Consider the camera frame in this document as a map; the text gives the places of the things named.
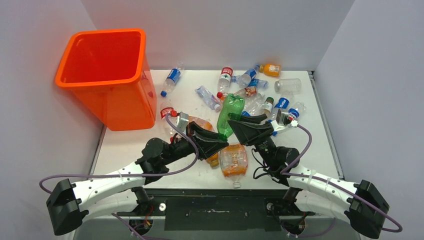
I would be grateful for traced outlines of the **large crushed orange tea bottle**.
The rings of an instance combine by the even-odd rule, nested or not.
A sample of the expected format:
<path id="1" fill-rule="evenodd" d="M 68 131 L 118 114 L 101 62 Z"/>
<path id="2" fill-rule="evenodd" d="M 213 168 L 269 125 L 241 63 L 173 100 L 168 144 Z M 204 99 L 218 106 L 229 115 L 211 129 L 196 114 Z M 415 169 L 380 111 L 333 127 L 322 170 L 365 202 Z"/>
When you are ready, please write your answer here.
<path id="1" fill-rule="evenodd" d="M 191 122 L 195 122 L 198 125 L 198 127 L 191 124 Z M 205 131 L 215 132 L 212 124 L 209 121 L 202 119 L 200 117 L 195 117 L 195 116 L 188 117 L 188 125 L 186 128 L 189 131 L 196 131 L 196 132 L 199 132 L 200 128 L 204 129 Z"/>

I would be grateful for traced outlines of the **small orange juice bottle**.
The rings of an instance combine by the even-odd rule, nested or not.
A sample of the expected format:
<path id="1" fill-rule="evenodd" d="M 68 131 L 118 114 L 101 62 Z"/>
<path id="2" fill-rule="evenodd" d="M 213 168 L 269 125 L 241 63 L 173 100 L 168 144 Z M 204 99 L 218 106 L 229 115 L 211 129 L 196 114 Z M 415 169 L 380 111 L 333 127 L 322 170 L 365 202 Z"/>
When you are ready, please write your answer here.
<path id="1" fill-rule="evenodd" d="M 219 153 L 216 153 L 213 156 L 207 158 L 206 162 L 209 164 L 211 168 L 215 168 L 219 166 L 220 164 Z"/>

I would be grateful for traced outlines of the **green plastic bottle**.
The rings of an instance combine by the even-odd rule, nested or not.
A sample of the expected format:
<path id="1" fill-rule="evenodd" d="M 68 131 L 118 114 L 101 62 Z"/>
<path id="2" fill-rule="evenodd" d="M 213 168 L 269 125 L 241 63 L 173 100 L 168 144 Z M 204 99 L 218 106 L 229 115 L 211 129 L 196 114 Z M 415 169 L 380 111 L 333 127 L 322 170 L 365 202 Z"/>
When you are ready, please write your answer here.
<path id="1" fill-rule="evenodd" d="M 230 93 L 224 98 L 216 124 L 220 140 L 227 140 L 233 134 L 234 131 L 228 121 L 239 120 L 244 107 L 245 99 L 239 95 Z"/>

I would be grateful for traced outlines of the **crushed orange tea bottle front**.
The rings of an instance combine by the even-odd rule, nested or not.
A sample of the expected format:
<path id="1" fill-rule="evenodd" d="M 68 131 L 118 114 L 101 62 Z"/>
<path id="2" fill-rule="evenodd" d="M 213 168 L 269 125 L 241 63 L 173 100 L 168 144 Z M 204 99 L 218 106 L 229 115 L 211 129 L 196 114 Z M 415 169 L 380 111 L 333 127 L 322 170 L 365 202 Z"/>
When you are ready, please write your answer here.
<path id="1" fill-rule="evenodd" d="M 249 161 L 246 148 L 241 144 L 232 144 L 219 152 L 221 172 L 234 189 L 241 188 L 241 179 L 246 175 Z"/>

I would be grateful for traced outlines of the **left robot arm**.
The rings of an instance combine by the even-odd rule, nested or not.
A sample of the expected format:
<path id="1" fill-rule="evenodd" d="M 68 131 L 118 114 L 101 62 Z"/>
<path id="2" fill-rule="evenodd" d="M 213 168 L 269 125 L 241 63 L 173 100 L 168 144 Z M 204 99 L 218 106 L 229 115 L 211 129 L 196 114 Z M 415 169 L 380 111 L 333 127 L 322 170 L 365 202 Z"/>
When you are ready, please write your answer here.
<path id="1" fill-rule="evenodd" d="M 167 165 L 191 154 L 196 160 L 205 160 L 228 146 L 222 134 L 190 122 L 182 139 L 168 143 L 151 138 L 141 157 L 119 170 L 87 176 L 77 182 L 63 177 L 46 201 L 53 233 L 68 234 L 83 222 L 104 215 L 120 212 L 144 215 L 149 210 L 149 201 L 143 186 L 170 176 Z"/>

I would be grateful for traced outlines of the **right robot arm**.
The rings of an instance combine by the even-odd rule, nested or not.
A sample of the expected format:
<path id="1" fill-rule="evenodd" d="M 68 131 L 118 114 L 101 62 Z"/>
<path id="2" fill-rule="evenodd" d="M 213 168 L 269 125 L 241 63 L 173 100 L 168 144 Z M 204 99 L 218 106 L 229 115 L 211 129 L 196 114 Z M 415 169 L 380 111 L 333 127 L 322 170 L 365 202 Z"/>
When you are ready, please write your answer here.
<path id="1" fill-rule="evenodd" d="M 359 234 L 378 239 L 389 211 L 389 204 L 369 181 L 344 181 L 320 174 L 301 165 L 306 150 L 276 146 L 271 136 L 299 124 L 292 116 L 283 121 L 266 122 L 266 115 L 228 115 L 228 124 L 239 143 L 253 146 L 259 153 L 263 174 L 288 187 L 283 209 L 289 214 L 312 212 L 347 222 Z"/>

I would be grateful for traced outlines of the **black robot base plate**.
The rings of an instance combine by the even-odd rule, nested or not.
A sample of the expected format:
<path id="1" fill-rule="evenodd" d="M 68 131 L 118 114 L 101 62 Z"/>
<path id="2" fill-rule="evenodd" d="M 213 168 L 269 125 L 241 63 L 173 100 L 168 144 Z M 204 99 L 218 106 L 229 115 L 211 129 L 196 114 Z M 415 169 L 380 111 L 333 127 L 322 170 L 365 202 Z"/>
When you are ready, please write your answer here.
<path id="1" fill-rule="evenodd" d="M 279 231 L 278 220 L 304 216 L 284 201 L 284 189 L 146 189 L 150 198 L 121 217 L 159 217 L 166 231 Z"/>

